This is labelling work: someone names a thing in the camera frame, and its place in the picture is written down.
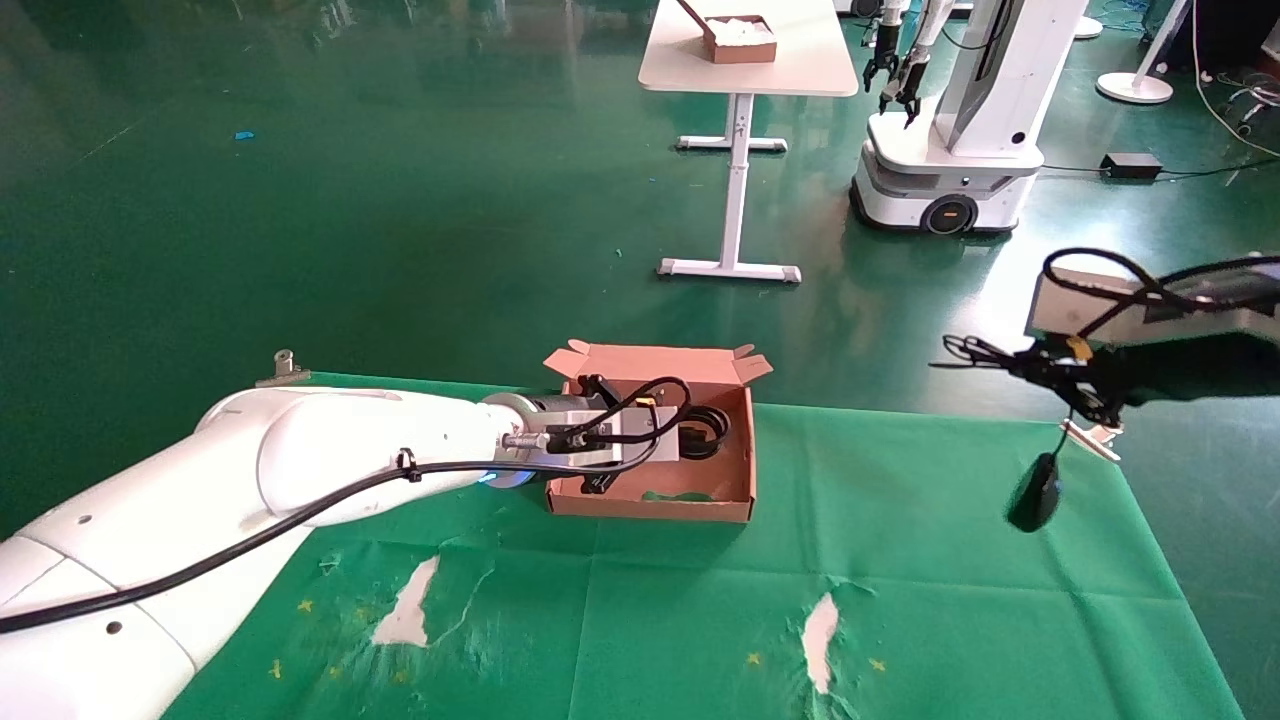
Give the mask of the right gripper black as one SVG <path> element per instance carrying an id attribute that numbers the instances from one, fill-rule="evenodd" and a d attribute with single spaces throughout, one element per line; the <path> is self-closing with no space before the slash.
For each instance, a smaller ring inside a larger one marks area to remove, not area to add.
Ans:
<path id="1" fill-rule="evenodd" d="M 1088 357 L 1016 352 L 1010 374 L 1046 389 L 1085 421 L 1123 425 L 1125 406 L 1153 401 L 1249 398 L 1279 395 L 1279 348 L 1249 334 L 1212 334 L 1133 345 Z"/>

